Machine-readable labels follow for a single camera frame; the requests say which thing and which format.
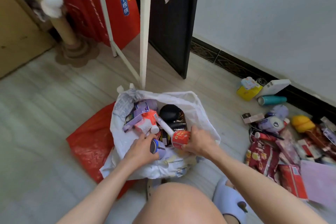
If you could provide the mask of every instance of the cardboard scratching post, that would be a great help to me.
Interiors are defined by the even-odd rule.
[[[82,67],[90,59],[95,59],[99,55],[97,43],[75,34],[65,16],[60,18],[50,18],[54,28],[62,38],[62,43],[56,47],[56,62],[74,67]]]

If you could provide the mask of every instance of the blue label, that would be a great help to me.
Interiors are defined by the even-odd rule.
[[[120,0],[121,1],[121,7],[123,9],[124,15],[129,15],[129,9],[128,9],[128,3],[127,0]]]

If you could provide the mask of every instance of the gray floor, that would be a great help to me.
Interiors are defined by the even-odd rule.
[[[50,50],[0,81],[0,220],[1,223],[55,223],[94,187],[72,157],[65,138],[102,107],[115,101],[116,88],[134,82],[110,48],[85,67],[54,62]],[[139,38],[125,49],[139,67]],[[146,90],[194,91],[221,136],[221,147],[243,161],[249,146],[248,127],[240,115],[268,108],[245,102],[235,91],[240,79],[191,53],[183,80],[149,46]],[[302,113],[288,105],[291,114]],[[177,179],[212,197],[223,174],[210,161],[197,164]],[[145,184],[138,182],[112,208],[107,223],[131,223],[145,204]],[[261,223],[250,211],[248,223]]]

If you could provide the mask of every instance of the yellow plush toy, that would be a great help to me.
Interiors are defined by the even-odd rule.
[[[315,128],[315,124],[304,115],[296,115],[292,117],[292,125],[297,132],[303,133],[307,130]]]

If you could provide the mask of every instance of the pink paper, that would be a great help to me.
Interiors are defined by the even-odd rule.
[[[336,209],[336,167],[301,160],[301,176],[309,200]]]

